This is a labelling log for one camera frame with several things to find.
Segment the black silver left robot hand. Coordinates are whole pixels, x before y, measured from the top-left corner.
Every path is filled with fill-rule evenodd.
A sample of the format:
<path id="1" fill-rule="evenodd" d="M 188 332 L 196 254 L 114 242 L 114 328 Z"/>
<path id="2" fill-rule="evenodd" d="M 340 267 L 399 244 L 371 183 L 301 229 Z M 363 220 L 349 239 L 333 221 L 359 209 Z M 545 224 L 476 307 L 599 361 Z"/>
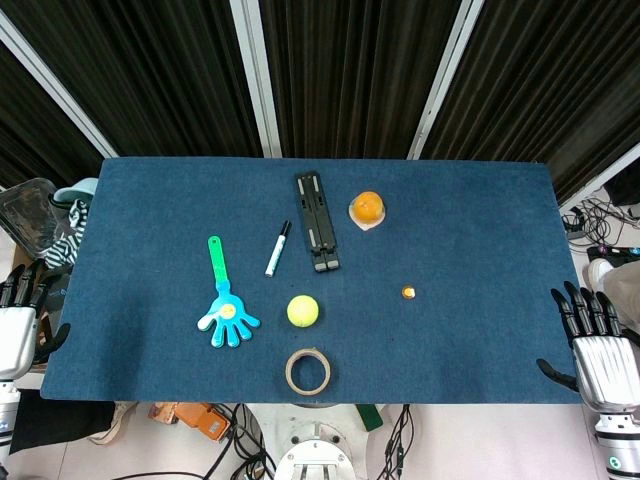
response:
<path id="1" fill-rule="evenodd" d="M 71 326 L 63 323 L 56 335 L 38 344 L 40 316 L 49 289 L 60 278 L 43 273 L 44 261 L 17 265 L 0 281 L 0 383 L 23 377 L 34 363 L 47 360 L 66 341 Z"/>

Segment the beige trouser leg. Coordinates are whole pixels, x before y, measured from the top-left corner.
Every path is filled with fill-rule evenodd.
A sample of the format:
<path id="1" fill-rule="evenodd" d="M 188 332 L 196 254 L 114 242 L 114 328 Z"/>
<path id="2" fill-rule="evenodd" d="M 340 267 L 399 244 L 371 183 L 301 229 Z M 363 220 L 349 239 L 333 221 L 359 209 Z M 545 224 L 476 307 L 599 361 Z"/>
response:
<path id="1" fill-rule="evenodd" d="M 602 284 L 624 322 L 640 326 L 640 261 L 613 268 Z"/>

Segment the black white striped cloth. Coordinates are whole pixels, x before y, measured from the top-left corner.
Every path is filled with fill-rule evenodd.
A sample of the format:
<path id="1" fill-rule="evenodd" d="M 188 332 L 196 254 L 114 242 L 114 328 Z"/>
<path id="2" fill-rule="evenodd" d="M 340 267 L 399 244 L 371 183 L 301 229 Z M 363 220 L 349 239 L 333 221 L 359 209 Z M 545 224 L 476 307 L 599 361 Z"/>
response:
<path id="1" fill-rule="evenodd" d="M 63 235 L 45 252 L 44 261 L 49 269 L 55 269 L 76 263 L 79 247 L 84 238 L 89 205 L 77 199 L 69 211 L 71 233 Z"/>

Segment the clear plastic container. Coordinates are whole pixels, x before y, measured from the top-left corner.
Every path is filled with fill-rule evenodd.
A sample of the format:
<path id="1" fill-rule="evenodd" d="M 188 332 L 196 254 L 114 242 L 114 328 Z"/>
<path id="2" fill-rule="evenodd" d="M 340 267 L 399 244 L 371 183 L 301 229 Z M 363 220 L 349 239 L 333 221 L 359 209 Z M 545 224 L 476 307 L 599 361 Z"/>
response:
<path id="1" fill-rule="evenodd" d="M 0 192 L 0 226 L 31 258 L 42 258 L 56 240 L 55 191 L 50 180 L 34 178 Z"/>

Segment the teal cap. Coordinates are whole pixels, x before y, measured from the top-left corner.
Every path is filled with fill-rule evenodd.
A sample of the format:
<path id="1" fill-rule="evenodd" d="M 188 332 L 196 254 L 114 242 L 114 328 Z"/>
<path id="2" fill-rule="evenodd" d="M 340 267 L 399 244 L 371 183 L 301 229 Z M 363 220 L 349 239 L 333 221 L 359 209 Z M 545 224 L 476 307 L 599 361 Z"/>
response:
<path id="1" fill-rule="evenodd" d="M 59 208 L 71 206 L 76 200 L 89 206 L 94 198 L 97 185 L 97 178 L 84 178 L 70 187 L 58 189 L 54 194 L 49 196 L 49 202 Z"/>

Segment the blue cloth table mat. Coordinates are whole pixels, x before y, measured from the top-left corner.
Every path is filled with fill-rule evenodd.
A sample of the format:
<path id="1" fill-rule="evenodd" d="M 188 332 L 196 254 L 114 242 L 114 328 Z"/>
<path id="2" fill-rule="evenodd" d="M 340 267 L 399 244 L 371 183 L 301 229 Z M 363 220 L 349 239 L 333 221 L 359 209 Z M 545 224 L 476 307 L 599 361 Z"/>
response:
<path id="1" fill-rule="evenodd" d="M 321 178 L 340 267 L 317 273 L 297 174 Z M 364 191 L 384 202 L 367 231 Z M 291 229 L 274 275 L 265 269 Z M 207 241 L 232 292 L 260 320 L 237 348 L 198 320 L 216 298 Z M 573 403 L 539 371 L 573 361 L 551 290 L 574 281 L 541 164 L 359 159 L 122 157 L 106 160 L 41 393 L 56 400 L 299 403 L 291 354 L 315 348 L 332 374 L 319 403 Z M 414 299 L 404 299 L 406 285 Z M 292 325 L 290 300 L 319 317 Z"/>

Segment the orange device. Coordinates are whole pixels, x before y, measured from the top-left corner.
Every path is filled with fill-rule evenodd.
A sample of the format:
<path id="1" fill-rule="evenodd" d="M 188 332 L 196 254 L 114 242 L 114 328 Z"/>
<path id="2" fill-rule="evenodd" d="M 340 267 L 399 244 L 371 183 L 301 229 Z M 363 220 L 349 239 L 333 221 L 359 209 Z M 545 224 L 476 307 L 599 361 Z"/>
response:
<path id="1" fill-rule="evenodd" d="M 208 403 L 154 402 L 149 407 L 148 417 L 165 425 L 182 422 L 217 442 L 231 430 L 231 421 Z"/>

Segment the blue green hand clapper toy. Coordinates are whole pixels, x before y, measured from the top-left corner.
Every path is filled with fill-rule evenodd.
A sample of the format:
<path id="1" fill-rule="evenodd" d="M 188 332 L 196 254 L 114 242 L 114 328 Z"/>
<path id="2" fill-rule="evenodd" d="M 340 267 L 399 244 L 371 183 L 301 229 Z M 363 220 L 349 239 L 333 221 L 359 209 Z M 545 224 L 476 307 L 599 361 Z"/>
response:
<path id="1" fill-rule="evenodd" d="M 217 296 L 198 320 L 197 328 L 201 332 L 213 330 L 211 345 L 214 348 L 237 348 L 252 339 L 253 330 L 259 328 L 261 322 L 246 311 L 243 300 L 231 290 L 221 239 L 211 236 L 207 245 Z"/>

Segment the green block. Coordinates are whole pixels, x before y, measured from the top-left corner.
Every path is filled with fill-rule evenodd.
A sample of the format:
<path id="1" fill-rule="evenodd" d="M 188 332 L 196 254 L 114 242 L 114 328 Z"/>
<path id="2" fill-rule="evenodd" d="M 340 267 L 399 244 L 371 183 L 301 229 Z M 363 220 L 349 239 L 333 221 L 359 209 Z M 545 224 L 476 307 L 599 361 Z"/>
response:
<path id="1" fill-rule="evenodd" d="M 383 419 L 375 404 L 356 404 L 355 407 L 366 432 L 383 426 Z"/>

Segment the white marker with black cap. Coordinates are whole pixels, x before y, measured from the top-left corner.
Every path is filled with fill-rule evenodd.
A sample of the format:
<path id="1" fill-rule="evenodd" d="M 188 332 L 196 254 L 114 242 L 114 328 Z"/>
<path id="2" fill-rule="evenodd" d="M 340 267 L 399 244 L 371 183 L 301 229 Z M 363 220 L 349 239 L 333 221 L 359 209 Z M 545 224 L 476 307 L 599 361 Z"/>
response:
<path id="1" fill-rule="evenodd" d="M 267 263 L 266 269 L 265 269 L 265 276 L 271 278 L 277 268 L 277 265 L 279 263 L 282 251 L 284 249 L 286 240 L 288 238 L 289 232 L 291 229 L 291 221 L 290 220 L 286 220 L 284 222 L 284 224 L 282 225 L 281 231 L 277 237 L 276 243 L 274 245 L 274 248 L 272 250 L 271 256 L 269 258 L 269 261 Z"/>

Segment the tan packing tape roll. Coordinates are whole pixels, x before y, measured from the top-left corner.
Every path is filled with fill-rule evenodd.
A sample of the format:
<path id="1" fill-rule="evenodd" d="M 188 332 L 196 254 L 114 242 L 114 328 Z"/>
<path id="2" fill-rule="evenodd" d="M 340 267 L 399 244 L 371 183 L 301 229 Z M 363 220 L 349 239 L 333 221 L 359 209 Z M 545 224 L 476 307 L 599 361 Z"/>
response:
<path id="1" fill-rule="evenodd" d="M 303 389 L 294 380 L 294 366 L 299 360 L 303 358 L 312 358 L 314 360 L 317 360 L 322 365 L 324 377 L 322 382 L 315 388 Z M 302 396 L 315 396 L 322 393 L 331 380 L 331 374 L 332 369 L 328 358 L 322 352 L 315 348 L 304 348 L 293 352 L 288 358 L 285 366 L 285 378 L 288 386 L 292 391 Z"/>

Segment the orange jelly cup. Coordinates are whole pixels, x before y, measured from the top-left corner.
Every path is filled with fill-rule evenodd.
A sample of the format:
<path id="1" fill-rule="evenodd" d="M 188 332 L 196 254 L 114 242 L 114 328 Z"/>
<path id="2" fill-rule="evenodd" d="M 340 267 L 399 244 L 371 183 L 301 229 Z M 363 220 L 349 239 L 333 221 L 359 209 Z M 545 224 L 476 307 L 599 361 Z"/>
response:
<path id="1" fill-rule="evenodd" d="M 380 225 L 386 216 L 382 197 L 374 191 L 364 191 L 350 203 L 348 213 L 351 220 L 363 231 Z"/>

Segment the yellow tennis ball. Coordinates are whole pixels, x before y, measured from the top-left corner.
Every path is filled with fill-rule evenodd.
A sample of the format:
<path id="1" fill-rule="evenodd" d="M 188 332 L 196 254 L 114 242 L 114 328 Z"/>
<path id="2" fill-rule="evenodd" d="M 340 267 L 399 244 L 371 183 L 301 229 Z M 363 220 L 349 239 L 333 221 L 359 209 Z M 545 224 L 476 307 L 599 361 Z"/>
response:
<path id="1" fill-rule="evenodd" d="M 319 305 L 309 295 L 298 295 L 287 305 L 286 314 L 289 322 L 299 328 L 313 325 L 319 317 Z"/>

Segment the black pleated curtain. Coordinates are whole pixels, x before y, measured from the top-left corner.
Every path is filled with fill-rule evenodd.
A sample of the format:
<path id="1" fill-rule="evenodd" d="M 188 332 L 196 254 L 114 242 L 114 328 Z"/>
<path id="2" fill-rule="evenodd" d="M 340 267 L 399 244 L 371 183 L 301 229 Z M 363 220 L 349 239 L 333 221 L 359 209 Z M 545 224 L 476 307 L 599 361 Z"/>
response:
<path id="1" fill-rule="evenodd" d="M 259 0 L 282 156 L 407 159 L 461 0 Z M 119 156 L 264 157 L 229 0 L 0 0 Z M 640 0 L 485 0 L 420 160 L 545 165 L 565 201 L 640 142 Z M 0 42 L 0 187 L 103 158 Z M 605 184 L 640 199 L 640 159 Z"/>

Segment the black folding stand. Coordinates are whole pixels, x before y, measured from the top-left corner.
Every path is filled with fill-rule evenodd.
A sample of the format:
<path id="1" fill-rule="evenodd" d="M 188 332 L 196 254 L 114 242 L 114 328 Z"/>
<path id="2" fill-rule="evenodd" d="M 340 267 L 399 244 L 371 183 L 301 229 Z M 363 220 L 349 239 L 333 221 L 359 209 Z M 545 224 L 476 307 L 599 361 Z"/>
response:
<path id="1" fill-rule="evenodd" d="M 309 171 L 295 176 L 304 234 L 317 273 L 340 267 L 333 224 L 320 175 Z"/>

